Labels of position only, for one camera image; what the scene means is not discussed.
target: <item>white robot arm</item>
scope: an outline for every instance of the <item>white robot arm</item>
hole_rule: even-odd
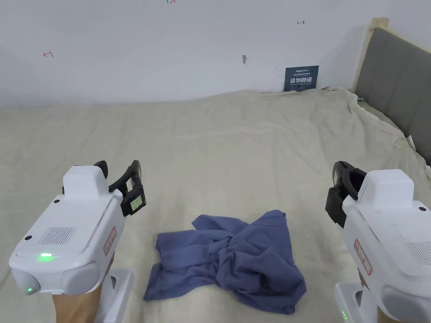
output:
[[[431,211],[413,200],[401,170],[368,174],[346,162],[334,166],[326,211],[343,228],[347,249],[368,286],[338,283],[335,298],[347,322],[390,318],[431,321]],[[358,302],[358,293],[362,299]]]
[[[49,204],[9,259],[12,274],[25,294],[78,295],[102,283],[126,217],[146,205],[139,161],[111,186],[107,175],[105,161],[73,166],[66,173],[63,194]],[[122,313],[108,315],[110,319],[100,317],[106,316],[114,303],[124,312],[133,273],[111,270],[108,276],[111,279],[105,280],[106,288],[103,284],[98,317],[103,322],[119,322]]]

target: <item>bed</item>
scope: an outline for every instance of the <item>bed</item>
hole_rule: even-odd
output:
[[[1,321],[54,321],[51,297],[22,295],[8,259],[61,192],[65,172],[105,159],[111,183],[139,159],[148,204],[127,219],[113,265],[135,274],[123,322],[340,322],[334,285],[358,277],[325,212],[334,162],[403,169],[415,197],[431,207],[431,54],[387,23],[375,19],[367,35],[357,95],[337,88],[243,91],[190,102],[0,111]],[[404,82],[411,78],[419,86]],[[287,214],[294,259],[306,278],[294,315],[257,311],[215,286],[143,301],[158,261],[158,232],[191,229],[200,214],[250,223],[272,209]]]

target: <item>dark blue sign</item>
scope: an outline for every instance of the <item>dark blue sign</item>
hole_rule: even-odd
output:
[[[315,89],[318,66],[288,67],[284,78],[284,91],[305,91]]]

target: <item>speaker grille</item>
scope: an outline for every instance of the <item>speaker grille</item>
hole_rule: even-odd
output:
[[[75,227],[50,227],[38,245],[67,245],[75,230]]]
[[[404,245],[422,266],[431,266],[431,241],[406,242]]]

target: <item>wooden bed frame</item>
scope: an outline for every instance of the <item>wooden bed frame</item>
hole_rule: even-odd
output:
[[[373,35],[373,32],[376,28],[382,28],[382,29],[386,30],[387,32],[411,43],[412,45],[419,47],[420,49],[422,49],[428,53],[431,53],[430,49],[423,47],[423,46],[421,46],[415,42],[412,42],[412,41],[408,40],[407,38],[405,38],[404,36],[401,36],[400,34],[390,30],[389,29],[389,18],[385,18],[385,17],[373,18],[371,25],[370,25],[370,28],[367,31],[367,35],[365,36],[364,46],[362,47],[361,56],[359,58],[358,67],[357,67],[355,78],[353,81],[353,87],[351,90],[352,93],[355,93],[355,91],[356,91],[356,86],[358,84],[359,74],[361,72],[362,65],[364,63],[365,54],[367,53],[367,49],[368,49],[368,45],[370,44],[371,36]]]
[[[431,51],[374,18],[354,78],[355,93],[388,117],[431,165]]]

